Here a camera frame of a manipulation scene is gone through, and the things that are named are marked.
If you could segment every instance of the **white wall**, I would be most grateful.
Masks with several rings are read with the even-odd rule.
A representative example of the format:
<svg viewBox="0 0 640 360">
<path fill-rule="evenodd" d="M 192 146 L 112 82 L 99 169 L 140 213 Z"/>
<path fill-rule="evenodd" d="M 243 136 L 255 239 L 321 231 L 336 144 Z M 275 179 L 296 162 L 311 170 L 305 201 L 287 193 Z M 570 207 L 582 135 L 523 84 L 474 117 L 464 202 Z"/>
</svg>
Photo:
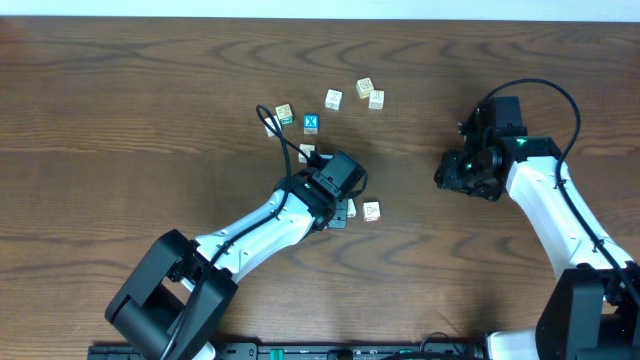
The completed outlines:
<svg viewBox="0 0 640 360">
<path fill-rule="evenodd" d="M 640 0 L 0 0 L 3 15 L 640 21 Z"/>
</svg>

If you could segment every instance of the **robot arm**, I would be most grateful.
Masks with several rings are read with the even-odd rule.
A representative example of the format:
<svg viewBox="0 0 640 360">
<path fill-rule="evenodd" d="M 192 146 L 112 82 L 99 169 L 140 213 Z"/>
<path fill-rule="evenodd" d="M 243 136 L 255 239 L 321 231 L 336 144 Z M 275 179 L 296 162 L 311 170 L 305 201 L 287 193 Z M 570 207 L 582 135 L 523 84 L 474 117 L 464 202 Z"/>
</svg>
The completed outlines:
<svg viewBox="0 0 640 360">
<path fill-rule="evenodd" d="M 182 314 L 184 325 L 167 359 L 213 359 L 215 351 L 208 340 L 237 282 L 278 250 L 324 229 L 334 216 L 336 202 L 353 194 L 351 190 L 366 174 L 343 152 L 330 159 L 312 153 L 307 165 L 291 178 L 282 211 L 260 226 L 255 224 L 282 203 L 284 181 L 264 205 L 224 229 L 192 241 L 177 230 L 160 237 L 109 304 L 106 319 L 151 360 L 161 356 Z M 220 254 L 205 281 L 202 276 L 214 254 L 227 247 L 227 240 L 252 228 Z M 202 282 L 200 291 L 193 291 L 190 311 L 162 284 L 165 277 L 180 281 L 190 291 Z"/>
<path fill-rule="evenodd" d="M 625 286 L 612 264 L 624 269 L 634 284 L 640 275 L 638 266 L 598 223 L 562 163 L 560 175 L 568 198 L 613 260 L 594 248 L 556 186 L 555 170 L 562 157 L 553 140 L 528 136 L 517 97 L 485 99 L 459 127 L 465 136 L 464 150 L 443 154 L 436 184 L 489 201 L 497 201 L 506 190 L 533 225 L 558 279 L 537 327 L 490 334 L 486 339 L 489 357 L 575 360 L 640 356 L 640 321 L 630 294 L 633 289 Z M 615 314 L 602 314 L 603 299 L 618 306 Z"/>
<path fill-rule="evenodd" d="M 554 169 L 557 160 L 552 156 L 532 157 L 514 162 L 507 177 L 509 196 L 520 205 L 549 256 L 551 266 L 559 279 L 565 269 L 589 264 L 594 269 L 611 269 L 611 264 L 600 252 L 593 251 L 593 243 L 584 228 L 569 210 L 566 201 L 555 186 Z M 604 231 L 574 186 L 566 164 L 562 164 L 565 188 L 582 217 L 621 268 L 631 256 L 620 248 Z"/>
</svg>

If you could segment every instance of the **wooden table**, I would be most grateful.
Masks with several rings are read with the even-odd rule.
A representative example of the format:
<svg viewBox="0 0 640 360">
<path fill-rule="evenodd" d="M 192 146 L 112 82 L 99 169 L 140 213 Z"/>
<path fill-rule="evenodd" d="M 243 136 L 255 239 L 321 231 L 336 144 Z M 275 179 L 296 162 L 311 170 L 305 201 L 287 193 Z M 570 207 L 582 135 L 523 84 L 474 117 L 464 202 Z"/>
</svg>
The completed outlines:
<svg viewBox="0 0 640 360">
<path fill-rule="evenodd" d="M 432 180 L 462 145 L 456 123 L 516 78 L 575 96 L 574 180 L 640 256 L 638 25 L 4 18 L 0 51 L 3 359 L 82 358 L 94 341 L 122 341 L 105 307 L 159 235 L 214 231 L 270 196 L 284 164 L 258 103 L 292 105 L 294 143 L 361 162 L 382 219 L 359 214 L 271 257 L 240 282 L 224 333 L 406 341 L 534 326 L 555 280 L 527 219 L 507 196 Z M 382 111 L 356 94 L 367 76 L 385 90 Z M 344 92 L 339 112 L 324 108 L 329 88 Z M 530 134 L 566 144 L 561 96 L 504 93 L 521 96 Z M 307 112 L 318 136 L 302 133 Z"/>
</svg>

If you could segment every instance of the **cube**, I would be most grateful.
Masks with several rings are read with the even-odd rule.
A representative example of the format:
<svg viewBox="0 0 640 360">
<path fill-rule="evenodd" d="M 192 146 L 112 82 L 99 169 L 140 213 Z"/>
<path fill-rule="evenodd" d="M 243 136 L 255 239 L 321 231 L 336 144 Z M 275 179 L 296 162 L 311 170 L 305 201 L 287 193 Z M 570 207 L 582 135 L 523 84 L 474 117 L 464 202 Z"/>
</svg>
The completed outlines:
<svg viewBox="0 0 640 360">
<path fill-rule="evenodd" d="M 384 105 L 384 91 L 371 90 L 369 94 L 369 109 L 382 109 Z"/>
<path fill-rule="evenodd" d="M 356 204 L 353 203 L 353 199 L 349 199 L 347 202 L 347 217 L 356 216 Z"/>
<path fill-rule="evenodd" d="M 360 99 L 365 99 L 368 98 L 371 91 L 375 89 L 373 88 L 371 79 L 364 78 L 358 80 L 358 82 L 356 83 L 356 90 L 358 90 L 358 96 L 360 96 Z"/>
<path fill-rule="evenodd" d="M 267 121 L 267 124 L 271 125 L 271 127 L 275 130 L 276 126 L 278 127 L 278 129 L 280 129 L 282 131 L 282 127 L 280 126 L 280 121 L 278 121 L 278 115 L 273 115 L 273 118 L 276 120 L 275 125 L 273 124 L 273 121 L 271 121 L 270 117 L 266 117 L 265 120 Z M 275 134 L 273 132 L 271 132 L 271 130 L 269 130 L 268 127 L 264 127 L 264 129 L 267 131 L 267 136 L 272 137 Z"/>
<path fill-rule="evenodd" d="M 291 110 L 291 105 L 284 104 L 276 107 L 276 114 L 278 114 L 278 118 L 280 119 L 280 124 L 289 125 L 293 124 L 293 111 Z"/>
<path fill-rule="evenodd" d="M 320 117 L 316 114 L 304 114 L 304 133 L 313 135 L 318 133 Z"/>
<path fill-rule="evenodd" d="M 311 152 L 315 149 L 316 149 L 315 145 L 300 144 L 300 150 L 302 150 L 302 152 L 307 154 L 307 156 L 311 156 Z M 302 156 L 302 154 L 298 154 L 298 161 L 305 164 L 307 163 L 307 159 L 305 159 L 304 156 Z"/>
<path fill-rule="evenodd" d="M 377 201 L 364 203 L 362 212 L 364 221 L 376 221 L 380 218 L 380 204 Z"/>
<path fill-rule="evenodd" d="M 342 93 L 337 90 L 329 89 L 327 93 L 327 99 L 324 102 L 324 106 L 333 110 L 340 110 L 340 102 L 342 101 Z"/>
</svg>

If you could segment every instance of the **small cube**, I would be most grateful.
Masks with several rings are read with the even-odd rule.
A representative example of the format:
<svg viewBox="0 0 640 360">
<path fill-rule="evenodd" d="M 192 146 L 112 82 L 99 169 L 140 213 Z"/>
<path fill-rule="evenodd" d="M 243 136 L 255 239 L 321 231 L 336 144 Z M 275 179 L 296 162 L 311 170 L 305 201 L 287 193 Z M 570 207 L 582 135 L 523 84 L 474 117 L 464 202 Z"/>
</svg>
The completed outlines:
<svg viewBox="0 0 640 360">
<path fill-rule="evenodd" d="M 307 156 L 311 156 L 311 152 L 314 151 L 315 149 L 316 149 L 315 145 L 300 144 L 300 150 L 302 150 L 302 152 L 307 154 Z M 298 154 L 298 161 L 305 164 L 307 163 L 307 159 L 305 159 L 304 156 L 302 156 L 302 154 Z"/>
<path fill-rule="evenodd" d="M 380 204 L 377 201 L 364 203 L 362 212 L 364 221 L 376 221 L 380 218 Z"/>
<path fill-rule="evenodd" d="M 275 130 L 276 126 L 278 127 L 278 129 L 280 129 L 280 131 L 282 131 L 282 127 L 280 126 L 280 121 L 278 121 L 278 115 L 273 115 L 273 119 L 276 121 L 275 125 L 273 124 L 273 121 L 271 121 L 270 117 L 266 117 L 265 120 L 267 121 L 267 124 L 271 125 L 271 127 Z M 268 127 L 264 127 L 264 129 L 267 131 L 267 136 L 272 137 L 275 134 L 273 132 L 271 132 L 271 130 L 269 130 Z"/>
<path fill-rule="evenodd" d="M 349 199 L 347 202 L 347 217 L 356 216 L 356 204 L 353 203 L 353 199 Z"/>
<path fill-rule="evenodd" d="M 356 83 L 356 90 L 358 90 L 358 96 L 360 96 L 360 99 L 366 99 L 369 97 L 371 91 L 375 89 L 373 88 L 371 79 L 364 78 L 358 80 L 358 82 Z"/>
<path fill-rule="evenodd" d="M 320 117 L 316 114 L 304 114 L 304 133 L 314 135 L 318 133 L 318 121 Z"/>
<path fill-rule="evenodd" d="M 342 101 L 342 93 L 337 90 L 329 89 L 327 93 L 327 99 L 324 102 L 324 106 L 333 110 L 340 110 L 340 102 Z"/>
<path fill-rule="evenodd" d="M 371 90 L 369 94 L 369 109 L 382 109 L 384 105 L 384 91 Z"/>
<path fill-rule="evenodd" d="M 282 125 L 293 124 L 293 111 L 291 110 L 291 105 L 284 104 L 276 107 L 276 114 L 278 114 L 278 118 L 280 119 L 280 123 Z"/>
</svg>

